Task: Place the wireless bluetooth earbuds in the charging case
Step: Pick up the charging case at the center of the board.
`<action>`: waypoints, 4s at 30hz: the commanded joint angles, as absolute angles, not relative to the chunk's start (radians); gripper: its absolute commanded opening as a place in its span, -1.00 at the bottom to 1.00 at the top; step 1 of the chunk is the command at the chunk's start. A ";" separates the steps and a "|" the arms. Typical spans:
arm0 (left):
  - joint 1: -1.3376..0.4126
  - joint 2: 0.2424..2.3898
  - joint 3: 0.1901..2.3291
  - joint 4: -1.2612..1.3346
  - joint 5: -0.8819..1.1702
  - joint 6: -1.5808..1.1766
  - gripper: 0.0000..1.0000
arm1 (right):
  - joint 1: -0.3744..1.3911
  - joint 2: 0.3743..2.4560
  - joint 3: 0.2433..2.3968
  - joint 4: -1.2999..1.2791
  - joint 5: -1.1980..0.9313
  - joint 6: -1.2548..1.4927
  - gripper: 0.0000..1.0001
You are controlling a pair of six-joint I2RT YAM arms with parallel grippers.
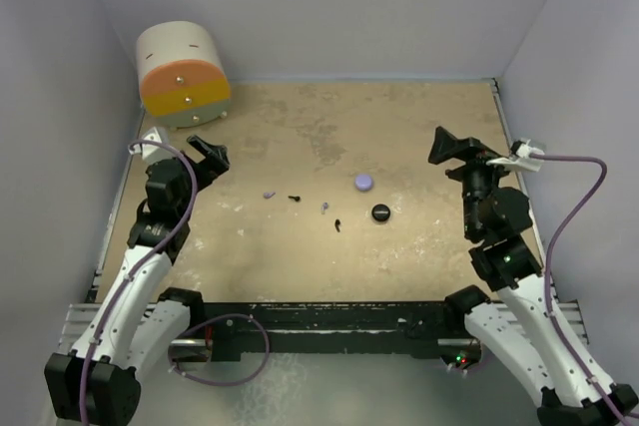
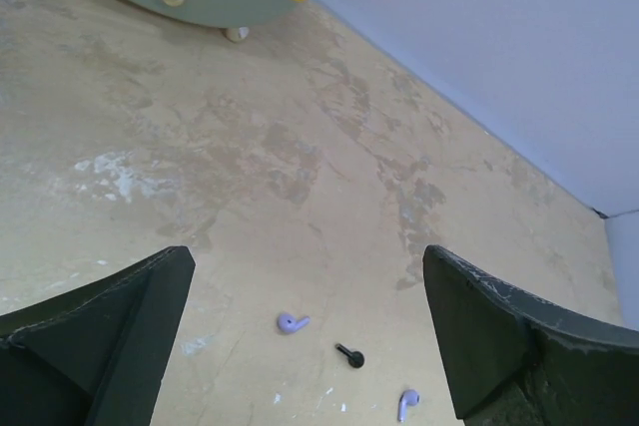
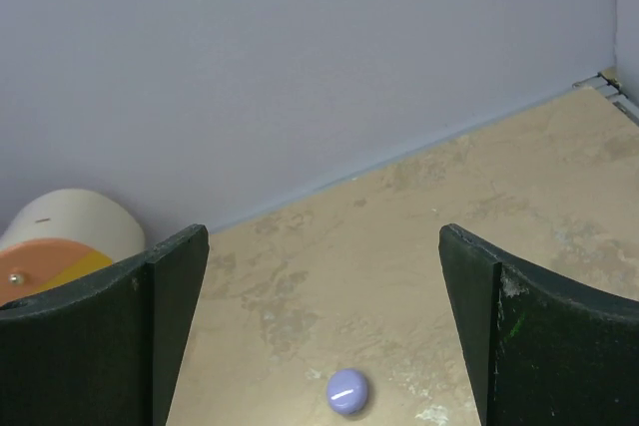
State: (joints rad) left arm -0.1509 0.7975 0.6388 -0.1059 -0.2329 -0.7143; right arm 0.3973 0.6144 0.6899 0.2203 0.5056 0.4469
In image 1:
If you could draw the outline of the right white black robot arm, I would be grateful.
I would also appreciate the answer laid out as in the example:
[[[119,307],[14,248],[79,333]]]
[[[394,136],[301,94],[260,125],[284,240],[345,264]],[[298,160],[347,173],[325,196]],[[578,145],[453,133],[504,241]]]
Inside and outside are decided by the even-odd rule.
[[[437,127],[428,160],[451,159],[461,162],[445,174],[462,186],[472,266],[518,324],[500,318],[495,302],[472,285],[446,298],[445,329],[487,346],[526,390],[540,424],[629,424],[637,393],[598,364],[569,324],[551,291],[551,262],[539,262],[522,237],[533,226],[529,198],[499,184],[511,172],[537,172],[558,156],[525,139],[503,156],[476,138]]]

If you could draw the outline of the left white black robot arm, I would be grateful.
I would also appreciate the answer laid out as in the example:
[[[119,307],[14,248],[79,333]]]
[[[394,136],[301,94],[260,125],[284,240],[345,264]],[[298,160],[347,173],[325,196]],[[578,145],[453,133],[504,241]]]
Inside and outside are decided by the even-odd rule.
[[[194,338],[206,324],[202,296],[180,290],[151,302],[190,233],[197,194],[230,168],[228,150],[196,135],[198,162],[172,147],[161,129],[132,142],[128,151],[146,164],[139,203],[118,274],[98,311],[66,353],[54,353],[44,375],[60,419],[83,425],[127,425],[142,383],[180,334]]]

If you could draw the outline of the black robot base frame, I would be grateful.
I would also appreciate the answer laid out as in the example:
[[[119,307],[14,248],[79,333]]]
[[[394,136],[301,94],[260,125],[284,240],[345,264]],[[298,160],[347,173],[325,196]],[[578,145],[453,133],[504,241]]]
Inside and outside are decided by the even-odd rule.
[[[444,301],[205,302],[199,292],[169,287],[158,299],[189,308],[184,336],[211,350],[213,361],[245,353],[407,355],[468,367],[485,348]]]

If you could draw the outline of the purple earbud charging case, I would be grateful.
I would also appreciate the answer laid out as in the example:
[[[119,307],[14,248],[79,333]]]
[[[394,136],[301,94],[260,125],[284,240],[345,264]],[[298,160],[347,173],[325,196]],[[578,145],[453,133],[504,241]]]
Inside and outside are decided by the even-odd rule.
[[[354,178],[354,186],[360,192],[368,192],[374,186],[373,177],[369,174],[358,174]]]

